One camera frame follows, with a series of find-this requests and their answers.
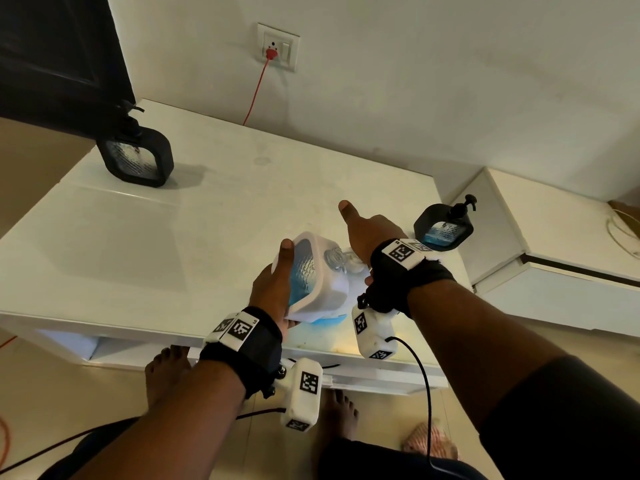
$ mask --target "black wrist strap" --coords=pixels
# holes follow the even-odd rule
[[[243,314],[223,320],[216,329],[221,335],[217,341],[206,343],[200,360],[228,364],[244,384],[248,399],[258,391],[267,394],[273,384],[282,357],[282,332],[261,308],[247,306],[243,312],[258,319],[257,323],[246,320]],[[237,350],[230,347],[230,342]]]
[[[380,313],[396,309],[411,318],[407,296],[412,288],[440,280],[455,281],[453,275],[440,261],[423,258],[418,265],[405,269],[382,252],[396,239],[380,244],[371,254],[373,284],[364,293],[362,305]]]

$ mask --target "white cabinet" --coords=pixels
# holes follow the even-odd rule
[[[640,260],[607,233],[608,204],[493,169],[467,193],[475,231],[459,250],[478,295],[508,314],[640,337]]]
[[[144,368],[169,344],[194,347],[242,309],[280,241],[311,231],[348,245],[337,204],[404,229],[439,202],[432,177],[150,101],[140,124],[169,138],[175,170],[160,189],[107,172],[96,148],[0,239],[0,326],[77,363]],[[458,251],[442,255],[470,288]],[[396,335],[447,381],[414,322]],[[348,317],[301,324],[285,354],[328,369],[327,386],[407,394],[423,386],[411,354],[358,354]]]

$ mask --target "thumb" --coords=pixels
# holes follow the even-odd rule
[[[340,203],[338,204],[338,210],[340,210],[342,218],[347,223],[347,225],[352,224],[354,220],[360,217],[356,208],[348,200],[340,201]]]
[[[291,274],[291,268],[293,267],[293,241],[290,239],[283,239],[280,243],[280,252],[278,253],[278,263],[276,269],[273,270],[277,279],[289,280]]]

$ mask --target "wrist strap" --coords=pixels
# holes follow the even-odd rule
[[[389,239],[371,254],[373,284],[367,288],[359,305],[380,313],[396,309],[411,318],[407,296],[412,288],[440,280],[455,281],[432,252],[415,239]]]
[[[261,308],[247,306],[228,315],[204,339],[200,360],[228,364],[246,389],[246,399],[258,391],[267,393],[282,357],[282,332]]]

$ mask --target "white wall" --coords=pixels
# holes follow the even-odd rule
[[[436,177],[640,183],[640,0],[109,0],[139,98],[242,122],[258,22],[301,36],[252,127]]]

